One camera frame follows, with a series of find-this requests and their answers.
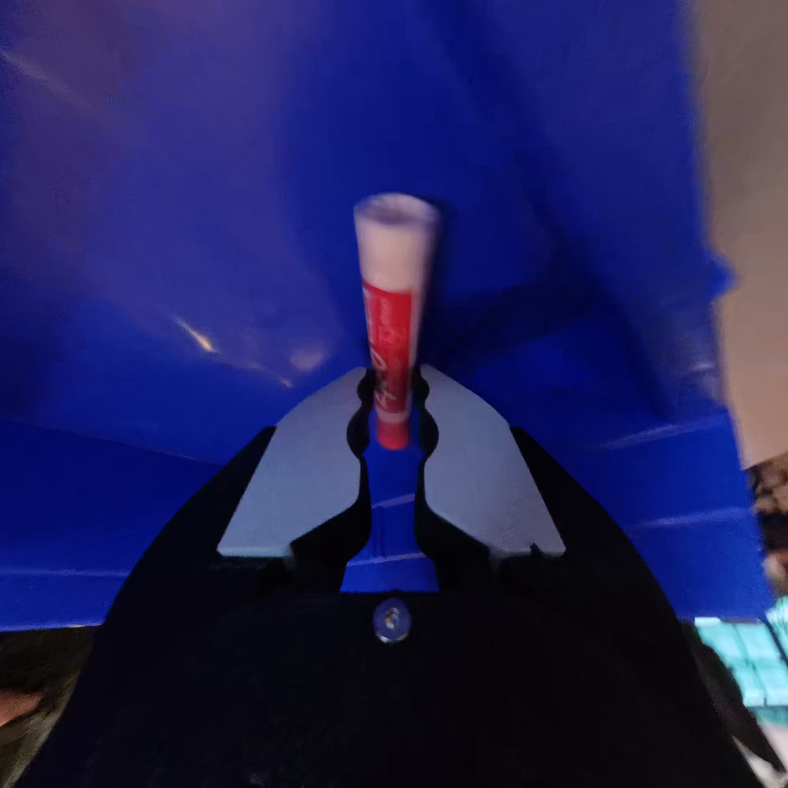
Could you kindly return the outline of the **red dry-erase marker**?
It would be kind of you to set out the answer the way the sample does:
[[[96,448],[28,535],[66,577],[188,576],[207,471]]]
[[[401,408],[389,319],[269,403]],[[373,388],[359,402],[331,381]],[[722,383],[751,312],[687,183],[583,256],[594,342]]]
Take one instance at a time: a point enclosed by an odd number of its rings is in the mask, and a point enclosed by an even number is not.
[[[374,412],[411,414],[419,345],[440,212],[399,192],[370,196],[354,208]]]

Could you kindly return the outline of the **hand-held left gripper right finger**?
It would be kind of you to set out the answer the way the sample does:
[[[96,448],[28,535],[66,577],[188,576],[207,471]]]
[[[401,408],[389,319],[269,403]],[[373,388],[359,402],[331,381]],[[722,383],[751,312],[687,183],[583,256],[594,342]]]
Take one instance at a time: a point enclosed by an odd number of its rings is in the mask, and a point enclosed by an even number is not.
[[[419,369],[421,498],[495,559],[534,549],[561,557],[564,540],[507,420],[435,367]]]

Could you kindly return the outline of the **blue plastic bin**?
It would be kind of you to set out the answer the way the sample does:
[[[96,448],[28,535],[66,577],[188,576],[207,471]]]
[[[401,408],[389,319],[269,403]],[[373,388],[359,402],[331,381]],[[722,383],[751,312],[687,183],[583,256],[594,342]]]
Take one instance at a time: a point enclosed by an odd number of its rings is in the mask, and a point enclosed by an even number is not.
[[[420,360],[678,615],[771,606],[723,403],[691,2],[2,2],[2,630],[94,625],[192,491],[369,364],[352,210],[442,214]]]

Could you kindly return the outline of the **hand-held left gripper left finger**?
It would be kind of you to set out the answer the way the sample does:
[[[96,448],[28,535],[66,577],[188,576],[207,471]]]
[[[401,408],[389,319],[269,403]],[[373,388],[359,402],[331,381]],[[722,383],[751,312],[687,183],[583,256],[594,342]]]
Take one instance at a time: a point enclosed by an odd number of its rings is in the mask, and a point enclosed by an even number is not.
[[[278,422],[219,541],[222,557],[347,563],[367,544],[367,377],[352,369]]]

